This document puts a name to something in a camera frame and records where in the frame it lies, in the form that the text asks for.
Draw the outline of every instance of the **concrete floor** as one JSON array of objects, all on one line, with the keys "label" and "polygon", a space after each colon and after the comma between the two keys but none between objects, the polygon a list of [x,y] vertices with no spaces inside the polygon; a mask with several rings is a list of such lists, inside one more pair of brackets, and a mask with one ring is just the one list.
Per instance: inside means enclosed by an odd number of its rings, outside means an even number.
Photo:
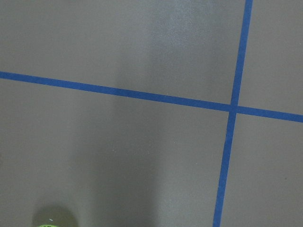
[{"label": "concrete floor", "polygon": [[[0,71],[229,104],[244,4],[2,1]],[[239,105],[303,114],[302,8],[254,0]],[[0,226],[213,225],[228,112],[6,79],[0,106]],[[237,114],[221,227],[302,226],[302,138]]]}]

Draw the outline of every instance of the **green object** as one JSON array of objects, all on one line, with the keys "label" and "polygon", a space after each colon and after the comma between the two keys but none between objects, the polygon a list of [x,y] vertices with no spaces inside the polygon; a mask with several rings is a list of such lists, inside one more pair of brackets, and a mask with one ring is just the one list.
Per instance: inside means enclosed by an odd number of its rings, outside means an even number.
[{"label": "green object", "polygon": [[53,225],[41,225],[41,226],[38,226],[38,227],[58,227],[58,226],[53,226]]}]

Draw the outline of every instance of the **horizontal blue line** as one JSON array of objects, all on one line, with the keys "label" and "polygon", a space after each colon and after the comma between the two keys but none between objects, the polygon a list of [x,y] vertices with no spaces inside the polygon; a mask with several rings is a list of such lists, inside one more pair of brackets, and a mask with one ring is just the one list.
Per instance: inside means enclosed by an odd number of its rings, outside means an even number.
[{"label": "horizontal blue line", "polygon": [[138,98],[138,99],[144,99],[144,100],[150,100],[156,102],[193,106],[193,107],[199,107],[199,108],[205,108],[211,110],[220,110],[226,112],[230,110],[229,104],[214,103],[214,102],[189,99],[189,98],[181,98],[175,96],[159,95],[159,94],[153,94],[153,93],[147,93],[141,91],[119,89],[114,87],[83,84],[83,83],[71,82],[71,81],[60,80],[60,79],[28,76],[28,75],[22,75],[22,74],[10,73],[10,72],[0,72],[0,78],[23,81],[28,83],[35,83],[35,84],[43,84],[43,85],[49,85],[55,87],[71,88],[71,89],[82,90],[82,91],[97,92],[97,93],[109,94],[115,96]]},{"label": "horizontal blue line", "polygon": [[238,106],[237,113],[260,116],[260,117],[269,117],[269,118],[287,120],[293,122],[303,122],[303,115],[300,114],[294,114],[294,113],[290,114],[290,113],[284,113],[279,111],[263,110],[263,109],[256,109],[256,108],[244,107],[244,106]]}]

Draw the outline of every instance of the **gray floor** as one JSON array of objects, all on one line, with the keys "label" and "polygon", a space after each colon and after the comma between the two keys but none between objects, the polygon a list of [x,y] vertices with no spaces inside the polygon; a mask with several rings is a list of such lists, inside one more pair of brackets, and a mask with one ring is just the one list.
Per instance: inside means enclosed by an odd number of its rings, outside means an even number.
[{"label": "gray floor", "polygon": [[[254,1],[240,105],[303,114],[302,6]],[[0,71],[228,104],[243,9],[2,1]],[[227,112],[3,79],[0,106],[0,226],[49,206],[79,227],[212,226]],[[302,137],[237,115],[222,227],[302,226]]]}]

